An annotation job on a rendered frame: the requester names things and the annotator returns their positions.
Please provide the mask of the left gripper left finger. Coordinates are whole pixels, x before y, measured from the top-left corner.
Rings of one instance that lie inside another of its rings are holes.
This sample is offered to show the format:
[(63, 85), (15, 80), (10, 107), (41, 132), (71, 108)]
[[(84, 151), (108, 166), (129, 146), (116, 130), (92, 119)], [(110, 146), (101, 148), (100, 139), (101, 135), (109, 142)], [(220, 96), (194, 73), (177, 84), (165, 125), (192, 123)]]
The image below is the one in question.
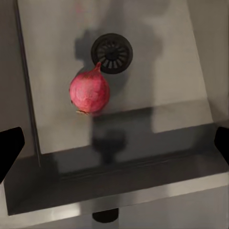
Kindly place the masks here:
[(20, 127), (0, 132), (0, 185), (24, 145)]

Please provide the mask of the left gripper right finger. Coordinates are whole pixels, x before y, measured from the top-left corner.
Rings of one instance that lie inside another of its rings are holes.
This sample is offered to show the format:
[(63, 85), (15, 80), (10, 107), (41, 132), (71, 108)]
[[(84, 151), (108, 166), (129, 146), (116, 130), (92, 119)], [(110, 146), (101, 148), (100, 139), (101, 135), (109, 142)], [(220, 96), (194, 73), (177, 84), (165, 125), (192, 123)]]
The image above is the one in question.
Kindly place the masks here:
[(218, 127), (215, 135), (215, 145), (229, 164), (229, 129)]

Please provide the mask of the vidalia onion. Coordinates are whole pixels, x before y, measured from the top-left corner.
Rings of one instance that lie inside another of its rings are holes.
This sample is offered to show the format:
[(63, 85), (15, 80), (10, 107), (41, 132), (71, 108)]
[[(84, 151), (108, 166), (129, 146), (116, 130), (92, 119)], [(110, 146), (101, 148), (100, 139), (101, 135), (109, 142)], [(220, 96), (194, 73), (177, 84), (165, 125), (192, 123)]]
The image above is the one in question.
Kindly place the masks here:
[(100, 65), (97, 62), (91, 71), (78, 74), (70, 84), (71, 101), (82, 114), (100, 111), (110, 99), (109, 83), (101, 74)]

